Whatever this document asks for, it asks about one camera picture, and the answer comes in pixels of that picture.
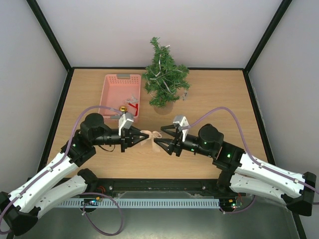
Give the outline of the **round wooden tree base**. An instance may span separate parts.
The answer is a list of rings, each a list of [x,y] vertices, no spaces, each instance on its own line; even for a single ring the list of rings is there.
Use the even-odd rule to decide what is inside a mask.
[[[154,107],[154,111],[159,115],[168,115],[172,112],[173,104],[167,104],[165,107]]]

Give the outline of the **clear plastic battery box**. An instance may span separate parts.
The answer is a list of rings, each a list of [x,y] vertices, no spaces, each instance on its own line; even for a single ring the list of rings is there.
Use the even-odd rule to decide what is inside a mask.
[[[187,99],[188,96],[188,92],[184,91],[183,95],[182,95],[182,100],[185,101]]]

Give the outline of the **pink perforated plastic basket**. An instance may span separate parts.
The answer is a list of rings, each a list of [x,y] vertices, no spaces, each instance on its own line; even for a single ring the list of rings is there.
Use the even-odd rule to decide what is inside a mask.
[[[126,106],[129,112],[128,104],[125,99],[133,94],[139,99],[141,96],[141,75],[140,74],[107,74],[100,99],[100,105],[119,110],[120,106]]]

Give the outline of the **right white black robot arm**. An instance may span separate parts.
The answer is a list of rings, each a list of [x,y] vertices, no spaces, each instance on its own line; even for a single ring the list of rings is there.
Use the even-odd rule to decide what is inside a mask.
[[[223,195],[253,194],[276,201],[298,215],[312,215],[316,175],[295,173],[250,157],[248,151],[224,141],[224,135],[211,124],[200,128],[198,135],[186,130],[172,131],[174,125],[162,130],[172,138],[158,138],[154,142],[169,155],[180,156],[186,150],[212,158],[221,170],[217,189]]]

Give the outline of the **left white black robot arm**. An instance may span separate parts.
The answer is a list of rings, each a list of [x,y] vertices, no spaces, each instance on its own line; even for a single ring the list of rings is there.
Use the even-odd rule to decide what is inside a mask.
[[[92,190],[97,177],[89,169],[80,170],[65,183],[59,181],[92,158],[96,146],[119,145],[121,152],[125,152],[148,139],[149,135],[134,127],[133,122],[130,113],[119,118],[117,129],[109,128],[99,113],[91,113],[83,122],[77,122],[71,139],[49,164],[17,189],[1,192],[0,219],[7,223],[9,232],[16,236],[26,233],[60,202]]]

